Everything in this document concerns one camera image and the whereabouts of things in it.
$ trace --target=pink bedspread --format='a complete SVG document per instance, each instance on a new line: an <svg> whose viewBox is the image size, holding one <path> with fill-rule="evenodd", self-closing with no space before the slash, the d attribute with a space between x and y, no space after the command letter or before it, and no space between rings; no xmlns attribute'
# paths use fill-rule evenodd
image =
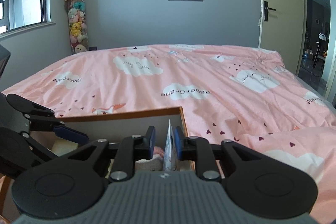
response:
<svg viewBox="0 0 336 224"><path fill-rule="evenodd" d="M319 186L311 215L336 218L335 116L277 52L202 45L82 52L4 93L61 117L182 106L190 135L234 139L309 173Z"/></svg>

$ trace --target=plush toy container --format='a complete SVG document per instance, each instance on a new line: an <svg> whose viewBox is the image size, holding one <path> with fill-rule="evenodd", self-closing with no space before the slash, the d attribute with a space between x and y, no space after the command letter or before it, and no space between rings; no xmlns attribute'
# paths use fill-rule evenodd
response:
<svg viewBox="0 0 336 224"><path fill-rule="evenodd" d="M84 0L65 0L65 8L68 12L72 53L88 51Z"/></svg>

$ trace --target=open box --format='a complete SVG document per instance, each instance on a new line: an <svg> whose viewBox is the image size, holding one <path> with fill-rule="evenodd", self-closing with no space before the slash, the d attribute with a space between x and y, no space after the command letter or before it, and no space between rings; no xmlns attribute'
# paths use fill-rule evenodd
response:
<svg viewBox="0 0 336 224"><path fill-rule="evenodd" d="M148 127L154 126L156 130L155 145L165 150L169 120L173 130L179 126L185 136L188 136L182 107L97 116L63 117L61 120L65 122L67 127L87 134L90 141L103 138L109 142L121 142L123 138L135 134L144 136ZM54 133L50 132L31 132L30 136L50 150L55 141L59 139ZM194 164L191 161L178 162L178 167L180 171L194 170ZM2 193L5 191L6 193L0 212L4 218L14 221L20 215L11 198L11 184L8 190L1 189Z"/></svg>

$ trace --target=window sill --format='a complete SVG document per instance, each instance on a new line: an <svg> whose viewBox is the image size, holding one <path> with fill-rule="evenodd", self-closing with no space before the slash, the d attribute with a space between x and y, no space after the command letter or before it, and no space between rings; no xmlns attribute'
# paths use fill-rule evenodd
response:
<svg viewBox="0 0 336 224"><path fill-rule="evenodd" d="M51 25L56 25L56 22L52 21L52 22L36 23L32 25L23 26L21 28L16 28L14 30L10 30L10 31L0 34L0 40L16 35L16 34L19 34L19 33L28 32L31 30L35 30L35 29L39 29L39 28L43 28L43 27L47 27Z"/></svg>

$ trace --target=doorway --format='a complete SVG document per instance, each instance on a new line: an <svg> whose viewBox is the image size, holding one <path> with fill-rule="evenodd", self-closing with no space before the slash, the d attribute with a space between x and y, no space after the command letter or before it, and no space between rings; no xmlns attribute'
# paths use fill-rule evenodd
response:
<svg viewBox="0 0 336 224"><path fill-rule="evenodd" d="M306 33L298 77L325 96L335 48L334 34L330 34L331 0L306 3Z"/></svg>

